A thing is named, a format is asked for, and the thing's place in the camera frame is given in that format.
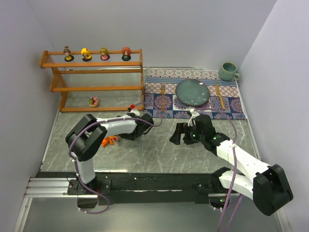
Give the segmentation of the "teal ceramic plate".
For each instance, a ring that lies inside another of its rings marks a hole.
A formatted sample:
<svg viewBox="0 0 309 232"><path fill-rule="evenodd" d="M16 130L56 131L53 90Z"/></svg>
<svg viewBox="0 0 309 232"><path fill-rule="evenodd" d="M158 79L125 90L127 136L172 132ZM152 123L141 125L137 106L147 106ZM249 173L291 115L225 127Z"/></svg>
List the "teal ceramic plate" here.
<svg viewBox="0 0 309 232"><path fill-rule="evenodd" d="M210 98L209 88L203 82L195 79L181 81L176 86L175 93L181 103L189 106L201 106Z"/></svg>

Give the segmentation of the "golden knife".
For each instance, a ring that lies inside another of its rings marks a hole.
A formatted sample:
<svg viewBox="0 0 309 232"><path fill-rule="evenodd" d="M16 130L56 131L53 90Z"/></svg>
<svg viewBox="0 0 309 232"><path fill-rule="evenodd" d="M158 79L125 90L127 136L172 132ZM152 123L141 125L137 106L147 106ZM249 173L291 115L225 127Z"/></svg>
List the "golden knife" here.
<svg viewBox="0 0 309 232"><path fill-rule="evenodd" d="M216 83L215 89L216 89L217 96L219 97L219 100L220 100L221 108L225 110L225 104L224 104L218 83Z"/></svg>

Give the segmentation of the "pink bear strawberry toy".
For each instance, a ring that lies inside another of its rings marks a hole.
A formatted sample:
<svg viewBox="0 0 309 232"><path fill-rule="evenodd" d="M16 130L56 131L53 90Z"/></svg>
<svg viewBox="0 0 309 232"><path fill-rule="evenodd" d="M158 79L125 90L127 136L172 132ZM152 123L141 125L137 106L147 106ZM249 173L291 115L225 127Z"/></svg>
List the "pink bear strawberry toy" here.
<svg viewBox="0 0 309 232"><path fill-rule="evenodd" d="M89 99L89 106L91 107L97 107L99 104L99 100L96 96L92 96L90 99Z"/></svg>

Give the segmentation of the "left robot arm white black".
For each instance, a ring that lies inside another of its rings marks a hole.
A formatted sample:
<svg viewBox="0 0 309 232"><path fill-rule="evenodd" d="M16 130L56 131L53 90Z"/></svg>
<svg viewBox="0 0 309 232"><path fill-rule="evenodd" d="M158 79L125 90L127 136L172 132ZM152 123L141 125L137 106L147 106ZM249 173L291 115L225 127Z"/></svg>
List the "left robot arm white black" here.
<svg viewBox="0 0 309 232"><path fill-rule="evenodd" d="M95 189L97 177L93 157L105 138L119 135L133 141L153 126L153 118L148 114L139 116L127 113L108 119L96 118L92 114L85 115L65 138L80 183Z"/></svg>

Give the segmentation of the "yellow hair doll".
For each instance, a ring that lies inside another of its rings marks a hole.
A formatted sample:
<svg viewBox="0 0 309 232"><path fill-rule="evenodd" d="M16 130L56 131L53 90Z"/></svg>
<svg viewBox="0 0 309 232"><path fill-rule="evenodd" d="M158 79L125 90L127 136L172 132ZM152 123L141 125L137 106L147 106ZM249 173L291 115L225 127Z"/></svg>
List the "yellow hair doll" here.
<svg viewBox="0 0 309 232"><path fill-rule="evenodd" d="M87 48L81 50L81 55L84 62L89 62L92 59L91 53Z"/></svg>

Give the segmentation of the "black mounting base rail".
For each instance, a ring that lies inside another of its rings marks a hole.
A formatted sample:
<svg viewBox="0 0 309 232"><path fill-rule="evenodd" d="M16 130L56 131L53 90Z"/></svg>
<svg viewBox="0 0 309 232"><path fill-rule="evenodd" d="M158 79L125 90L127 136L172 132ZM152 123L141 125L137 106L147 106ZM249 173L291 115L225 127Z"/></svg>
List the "black mounting base rail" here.
<svg viewBox="0 0 309 232"><path fill-rule="evenodd" d="M208 204L210 194L227 195L215 174L171 174L171 173L97 173L97 183L89 188L101 196L91 197L77 180L75 173L38 172L37 178L65 178L67 193L77 196L81 209L93 209L97 205L107 206L124 203L182 203Z"/></svg>

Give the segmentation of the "strawberry cake slice toy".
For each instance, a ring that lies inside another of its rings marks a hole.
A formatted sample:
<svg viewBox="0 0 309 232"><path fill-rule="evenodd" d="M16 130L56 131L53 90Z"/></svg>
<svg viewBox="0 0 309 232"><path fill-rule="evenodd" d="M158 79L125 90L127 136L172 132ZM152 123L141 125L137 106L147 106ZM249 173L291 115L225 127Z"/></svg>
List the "strawberry cake slice toy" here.
<svg viewBox="0 0 309 232"><path fill-rule="evenodd" d="M118 135L115 135L115 136L114 136L114 141L118 142L120 139L121 139L120 136L118 136Z"/></svg>

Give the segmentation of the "teal ceramic mug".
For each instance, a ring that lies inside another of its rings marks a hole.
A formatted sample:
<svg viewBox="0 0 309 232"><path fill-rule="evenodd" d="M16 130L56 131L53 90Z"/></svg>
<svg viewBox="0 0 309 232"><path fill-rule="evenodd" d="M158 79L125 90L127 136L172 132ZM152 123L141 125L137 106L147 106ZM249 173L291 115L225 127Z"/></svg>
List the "teal ceramic mug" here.
<svg viewBox="0 0 309 232"><path fill-rule="evenodd" d="M240 74L237 73L236 65L230 62L224 63L219 68L218 75L223 81L234 81L240 78Z"/></svg>

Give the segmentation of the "patterned blue pink placemat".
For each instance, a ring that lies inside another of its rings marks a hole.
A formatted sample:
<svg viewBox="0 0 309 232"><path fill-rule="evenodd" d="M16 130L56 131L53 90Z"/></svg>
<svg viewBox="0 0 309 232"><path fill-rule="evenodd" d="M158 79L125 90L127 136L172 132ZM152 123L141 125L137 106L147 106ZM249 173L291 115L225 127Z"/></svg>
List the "patterned blue pink placemat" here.
<svg viewBox="0 0 309 232"><path fill-rule="evenodd" d="M210 90L209 100L201 106L189 106L181 103L177 98L176 86L183 80L195 79L203 82ZM161 83L165 84L165 105L166 110L161 111L162 95ZM225 104L225 110L221 108L219 97L216 93L216 83ZM145 74L145 98L146 105L144 112L155 118L176 118L188 119L190 109L207 108L200 111L200 114L207 114L211 119L226 119L225 116L216 112L224 111L230 119L245 120L239 90L235 81L222 81L217 71L199 69L177 69L177 68L151 68L146 69Z"/></svg>

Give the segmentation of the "aluminium frame rail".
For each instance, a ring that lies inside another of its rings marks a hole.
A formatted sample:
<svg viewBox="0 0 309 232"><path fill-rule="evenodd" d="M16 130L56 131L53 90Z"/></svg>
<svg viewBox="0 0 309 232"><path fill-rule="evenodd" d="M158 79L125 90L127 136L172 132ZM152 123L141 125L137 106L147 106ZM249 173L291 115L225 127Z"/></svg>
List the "aluminium frame rail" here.
<svg viewBox="0 0 309 232"><path fill-rule="evenodd" d="M68 188L69 182L66 178L30 178L13 231L24 230L33 199L68 197Z"/></svg>

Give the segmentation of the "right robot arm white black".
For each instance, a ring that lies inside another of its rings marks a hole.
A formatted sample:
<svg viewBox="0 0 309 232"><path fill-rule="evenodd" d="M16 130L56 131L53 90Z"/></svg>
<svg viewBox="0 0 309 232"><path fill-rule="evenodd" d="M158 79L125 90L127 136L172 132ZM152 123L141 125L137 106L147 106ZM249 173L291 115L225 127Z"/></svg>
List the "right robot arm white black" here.
<svg viewBox="0 0 309 232"><path fill-rule="evenodd" d="M195 114L187 123L177 123L170 142L180 145L202 143L215 156L226 160L234 170L221 168L211 175L211 181L197 184L198 189L219 192L232 189L251 200L258 210L270 216L293 200L294 196L284 169L269 165L233 144L223 133L217 132L208 115Z"/></svg>

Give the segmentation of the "red hair doll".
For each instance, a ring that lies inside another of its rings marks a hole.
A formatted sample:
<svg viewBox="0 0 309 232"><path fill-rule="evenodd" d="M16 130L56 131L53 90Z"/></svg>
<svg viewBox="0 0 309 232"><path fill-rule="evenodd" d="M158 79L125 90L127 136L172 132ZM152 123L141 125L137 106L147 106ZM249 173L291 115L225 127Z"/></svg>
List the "red hair doll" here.
<svg viewBox="0 0 309 232"><path fill-rule="evenodd" d="M123 47L121 53L123 61L131 60L131 49L129 47Z"/></svg>

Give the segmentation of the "orange wooden two-tier shelf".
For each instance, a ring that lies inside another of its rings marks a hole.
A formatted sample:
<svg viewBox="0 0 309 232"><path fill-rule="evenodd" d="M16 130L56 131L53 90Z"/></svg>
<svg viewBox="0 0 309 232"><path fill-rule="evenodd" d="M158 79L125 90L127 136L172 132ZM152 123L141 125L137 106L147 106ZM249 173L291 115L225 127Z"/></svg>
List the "orange wooden two-tier shelf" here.
<svg viewBox="0 0 309 232"><path fill-rule="evenodd" d="M66 100L70 92L78 91L130 91L138 90L141 92L141 99L145 97L144 76L143 76L143 56L142 49L133 50L132 55L138 58L135 61L103 61L91 60L81 62L55 62L52 56L61 56L61 52L49 52L44 50L39 66L42 69L50 68L53 78L50 84L51 92L59 92L61 100L58 110L60 112L99 112L99 111L125 111L126 106L110 106L110 107L66 107ZM126 86L93 86L93 87L69 87L63 78L64 74L111 74L111 73L139 73L140 83L138 85Z"/></svg>

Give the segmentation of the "blonde hair pink doll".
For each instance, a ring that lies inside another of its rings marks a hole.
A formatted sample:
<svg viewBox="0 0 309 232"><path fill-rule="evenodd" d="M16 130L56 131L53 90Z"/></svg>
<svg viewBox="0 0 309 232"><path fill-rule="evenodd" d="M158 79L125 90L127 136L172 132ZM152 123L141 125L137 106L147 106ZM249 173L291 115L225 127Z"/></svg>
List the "blonde hair pink doll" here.
<svg viewBox="0 0 309 232"><path fill-rule="evenodd" d="M103 61L107 61L110 59L110 53L106 47L102 47L99 51L100 59Z"/></svg>

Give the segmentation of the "orange fox toy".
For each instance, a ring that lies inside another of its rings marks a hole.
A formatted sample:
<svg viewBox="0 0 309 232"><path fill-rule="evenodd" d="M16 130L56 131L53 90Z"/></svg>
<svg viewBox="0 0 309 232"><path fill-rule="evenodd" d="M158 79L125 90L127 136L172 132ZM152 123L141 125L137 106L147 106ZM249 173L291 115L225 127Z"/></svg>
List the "orange fox toy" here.
<svg viewBox="0 0 309 232"><path fill-rule="evenodd" d="M101 145L102 147L106 147L107 145L114 145L114 142L117 140L115 136L109 136L103 139Z"/></svg>

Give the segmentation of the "golden fork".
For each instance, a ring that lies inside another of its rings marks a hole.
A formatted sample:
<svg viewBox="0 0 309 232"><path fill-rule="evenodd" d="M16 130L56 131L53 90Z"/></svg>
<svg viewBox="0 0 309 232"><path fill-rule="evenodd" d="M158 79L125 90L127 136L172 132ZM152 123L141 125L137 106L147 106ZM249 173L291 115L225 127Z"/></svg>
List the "golden fork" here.
<svg viewBox="0 0 309 232"><path fill-rule="evenodd" d="M166 105L165 105L165 84L164 83L161 83L160 91L161 91L161 95L162 95L161 111L164 112L166 110Z"/></svg>

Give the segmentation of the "brown bun hair doll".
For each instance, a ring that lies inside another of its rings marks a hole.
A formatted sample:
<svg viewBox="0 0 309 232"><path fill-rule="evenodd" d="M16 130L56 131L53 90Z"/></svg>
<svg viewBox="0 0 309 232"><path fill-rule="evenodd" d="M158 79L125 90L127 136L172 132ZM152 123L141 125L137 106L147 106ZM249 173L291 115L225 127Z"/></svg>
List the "brown bun hair doll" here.
<svg viewBox="0 0 309 232"><path fill-rule="evenodd" d="M64 60L66 62L71 62L74 60L74 56L71 54L71 51L68 46L64 47L63 54L65 55Z"/></svg>

